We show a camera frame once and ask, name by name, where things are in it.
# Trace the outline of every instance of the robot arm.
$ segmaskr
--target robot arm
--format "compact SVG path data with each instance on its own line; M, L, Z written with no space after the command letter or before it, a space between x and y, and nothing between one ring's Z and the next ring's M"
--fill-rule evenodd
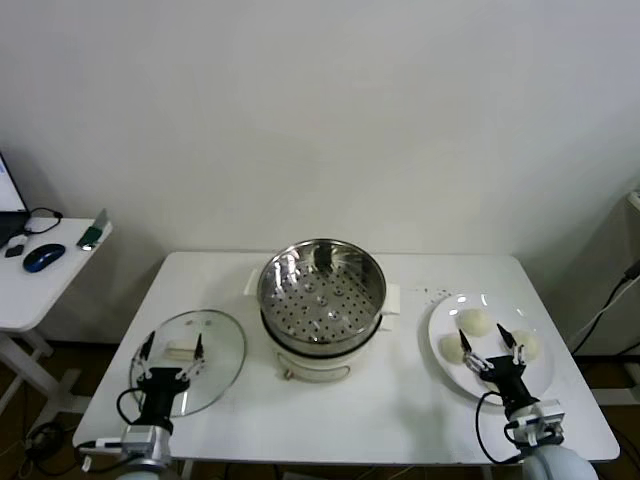
M175 476L169 470L172 460L169 438L173 433L173 423L170 420L173 401L176 395L189 388L191 378L198 375L205 364L200 335L193 361L186 368L148 368L147 361L153 340L152 332L134 359L143 369L143 373L136 379L138 389L144 394L140 416L127 426L121 438L103 438L90 442L102 453L124 454L131 459L127 462L127 468L131 471L121 476L122 479L151 480ZM83 470L89 471L90 466L90 460L85 457Z
M561 447L564 441L561 422L564 411L557 400L540 401L531 396L522 374L526 363L523 346L513 335L498 325L503 341L511 355L484 359L474 353L471 344L460 330L460 343L465 364L485 382L492 382L499 390L508 423L504 432L512 432L508 439L520 450L514 462L523 460L525 480L598 480L589 462L573 450Z

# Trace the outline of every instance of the white wall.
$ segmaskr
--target white wall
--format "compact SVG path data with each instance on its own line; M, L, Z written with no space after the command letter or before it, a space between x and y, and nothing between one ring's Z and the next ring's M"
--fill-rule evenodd
M2 3L15 176L117 226L54 336L117 340L169 251L316 235L513 253L546 298L640 178L635 0Z

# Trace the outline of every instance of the white plate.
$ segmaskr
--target white plate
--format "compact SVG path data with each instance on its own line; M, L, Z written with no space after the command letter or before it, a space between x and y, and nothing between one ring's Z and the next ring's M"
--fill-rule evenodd
M538 357L527 364L527 368L522 375L522 380L529 393L534 397L540 397L549 388L553 377L553 358L551 350L546 348L545 339L539 330L536 330L528 321L524 311L502 299L484 293L469 293L451 296L443 300L431 314L429 321L429 343L438 363L445 372L460 387L480 398L483 393L489 390L485 382L480 380L476 374L469 370L464 364L455 365L444 359L440 353L440 339L451 333L458 333L457 317L466 309L480 308L487 312L489 318L499 323L509 331L527 330L534 332L540 343ZM484 358L505 355L507 349L502 341L498 328L495 327L484 337L472 337L467 335L467 339L473 351ZM495 396L490 396L487 402L502 405L502 400Z

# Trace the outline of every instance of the steamed bun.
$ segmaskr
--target steamed bun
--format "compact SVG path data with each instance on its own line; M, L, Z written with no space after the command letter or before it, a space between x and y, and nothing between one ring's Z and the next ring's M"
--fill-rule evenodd
M525 330L516 330L511 332L511 334L519 345L524 345L524 355L527 362L538 358L540 354L540 341L535 334Z
M464 351L460 345L460 336L457 333L445 335L440 339L440 353L449 363L456 365L464 361Z
M484 337L494 326L494 322L481 308L470 308L458 315L458 325L467 335Z

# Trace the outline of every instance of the pot handle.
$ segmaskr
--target pot handle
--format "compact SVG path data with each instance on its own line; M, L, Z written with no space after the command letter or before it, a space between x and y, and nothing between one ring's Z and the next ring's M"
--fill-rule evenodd
M256 297L258 295L258 276L257 268L251 270L247 284L244 286L243 294L245 297Z
M387 296L382 304L380 315L382 315L380 330L384 332L393 330L394 319L391 317L400 315L400 285L387 283Z

